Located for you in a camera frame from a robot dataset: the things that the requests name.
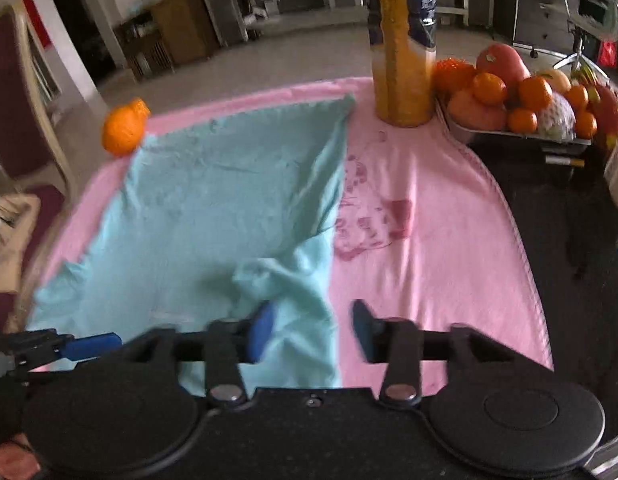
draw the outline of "metal screw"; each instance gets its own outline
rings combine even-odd
[[[223,402],[235,402],[242,396],[242,388],[235,384],[218,384],[211,388],[211,396]]]
[[[322,400],[317,395],[312,395],[305,402],[307,408],[319,408],[322,405]]]
[[[393,400],[409,401],[416,398],[418,391],[410,384],[392,384],[384,393]]]

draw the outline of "fruit in mesh bag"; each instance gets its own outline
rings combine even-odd
[[[538,133],[553,140],[571,140],[576,117],[569,102],[557,92],[538,113]]]
[[[469,62],[455,57],[436,62],[433,84],[436,92],[443,96],[452,96],[467,88],[476,75],[476,68]]]

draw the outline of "orange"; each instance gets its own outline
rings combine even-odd
[[[102,127],[102,146],[115,156],[125,156],[135,150],[144,137],[144,125],[150,111],[141,99],[115,108]]]
[[[576,113],[576,135],[580,139],[593,139],[598,130],[598,122],[591,112],[580,110]]]
[[[434,88],[439,94],[451,96],[467,88],[476,72],[476,68],[464,60],[455,57],[441,59],[434,70]]]
[[[545,78],[535,75],[520,82],[518,95],[524,108],[541,112],[551,104],[553,90]]]
[[[506,85],[497,75],[483,72],[473,78],[473,96],[483,105],[500,105],[506,100]]]
[[[573,85],[564,97],[567,98],[574,112],[584,110],[588,105],[588,92],[584,85]]]
[[[516,108],[506,117],[506,125],[515,134],[532,134],[538,128],[538,117],[531,110]]]

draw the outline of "person's hand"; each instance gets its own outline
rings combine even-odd
[[[29,448],[29,442],[23,433],[17,434],[0,446],[0,476],[6,480],[30,480],[40,471],[40,465]]]

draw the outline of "fruit tray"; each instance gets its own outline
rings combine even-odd
[[[469,147],[484,144],[499,144],[504,148],[510,149],[539,149],[544,153],[555,153],[557,155],[580,155],[591,145],[589,139],[554,140],[540,135],[523,135],[513,132],[481,131],[471,130],[460,126],[447,113],[446,108],[436,101],[438,111],[444,116],[449,132],[455,139]]]

